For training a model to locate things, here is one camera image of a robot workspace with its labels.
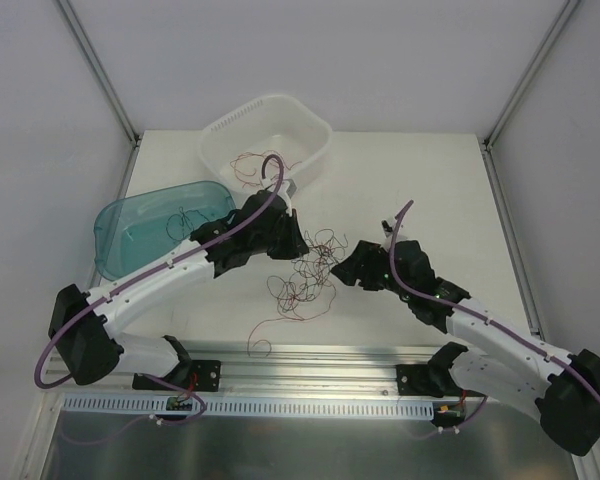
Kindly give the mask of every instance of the gray wall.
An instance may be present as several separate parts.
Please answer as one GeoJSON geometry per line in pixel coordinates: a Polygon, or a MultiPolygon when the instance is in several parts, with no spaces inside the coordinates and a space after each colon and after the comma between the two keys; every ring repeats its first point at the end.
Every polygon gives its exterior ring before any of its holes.
{"type": "Polygon", "coordinates": [[[486,136],[563,0],[74,0],[139,129],[289,93],[334,130],[486,136]]]}
{"type": "Polygon", "coordinates": [[[495,160],[550,339],[600,355],[600,0],[585,1],[495,160]]]}
{"type": "Polygon", "coordinates": [[[0,479],[35,416],[55,294],[84,286],[128,153],[53,2],[0,1],[0,479]]]}

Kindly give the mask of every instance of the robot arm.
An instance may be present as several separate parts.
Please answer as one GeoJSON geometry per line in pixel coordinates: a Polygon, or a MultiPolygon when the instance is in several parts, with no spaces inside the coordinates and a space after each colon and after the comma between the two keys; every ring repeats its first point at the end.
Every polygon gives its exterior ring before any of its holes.
{"type": "Polygon", "coordinates": [[[393,240],[393,265],[388,241],[361,241],[331,273],[348,286],[396,293],[418,320],[473,345],[443,346],[426,368],[407,378],[411,389],[435,397],[449,386],[481,392],[538,421],[565,450],[587,454],[600,438],[600,358],[588,350],[573,355],[517,330],[466,290],[437,277],[417,241],[398,241],[389,222],[383,228],[393,240]]]}
{"type": "Polygon", "coordinates": [[[56,344],[74,381],[88,385],[111,372],[125,372],[153,375],[186,388],[191,359],[177,339],[129,335],[124,329],[148,308],[245,265],[252,255],[266,253],[284,260],[307,254],[295,210],[288,206],[286,188],[254,217],[271,195],[266,189],[252,195],[243,208],[204,224],[174,250],[127,277],[84,293],[75,285],[61,290],[50,338],[76,314],[88,311],[56,344]],[[227,236],[252,217],[246,228],[227,236]],[[221,236],[223,241],[200,250],[200,245],[209,245],[221,236]]]}

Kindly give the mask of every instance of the white basket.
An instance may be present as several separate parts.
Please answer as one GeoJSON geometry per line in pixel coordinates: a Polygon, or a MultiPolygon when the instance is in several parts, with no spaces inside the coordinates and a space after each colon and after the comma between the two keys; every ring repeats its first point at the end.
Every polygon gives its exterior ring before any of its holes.
{"type": "Polygon", "coordinates": [[[285,178],[293,179],[300,189],[319,176],[331,133],[327,122],[295,98],[267,95],[205,128],[198,141],[198,156],[229,190],[249,195],[259,187],[245,184],[244,180],[259,182],[262,158],[240,160],[236,166],[244,173],[236,173],[231,162],[244,153],[273,150],[291,167],[285,168],[285,178]]]}

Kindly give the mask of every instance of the white work surface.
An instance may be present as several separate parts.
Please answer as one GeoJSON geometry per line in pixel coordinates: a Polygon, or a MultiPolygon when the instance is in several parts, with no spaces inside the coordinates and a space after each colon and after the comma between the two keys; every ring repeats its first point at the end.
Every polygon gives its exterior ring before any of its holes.
{"type": "MultiPolygon", "coordinates": [[[[215,180],[198,160],[196,131],[147,131],[127,196],[215,180]]],[[[331,228],[349,242],[382,242],[381,220],[409,200],[403,232],[417,239],[437,275],[468,290],[492,311],[528,329],[478,141],[473,135],[334,133],[323,176],[293,197],[302,231],[331,228]]],[[[269,275],[287,278],[290,262],[265,255],[147,312],[129,333],[181,340],[243,342],[260,321],[276,318],[269,275]]],[[[452,340],[421,324],[389,292],[365,292],[332,278],[331,310],[313,321],[275,322],[252,342],[342,346],[437,346],[452,340]]],[[[299,311],[322,312],[331,291],[299,311]]]]}

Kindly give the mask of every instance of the turquoise container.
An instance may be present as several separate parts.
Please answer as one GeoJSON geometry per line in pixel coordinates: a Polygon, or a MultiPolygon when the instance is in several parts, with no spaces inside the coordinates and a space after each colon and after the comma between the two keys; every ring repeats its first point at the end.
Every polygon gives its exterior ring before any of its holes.
{"type": "Polygon", "coordinates": [[[229,190],[195,182],[124,198],[96,218],[96,268],[117,280],[168,253],[202,224],[236,208],[229,190]]]}

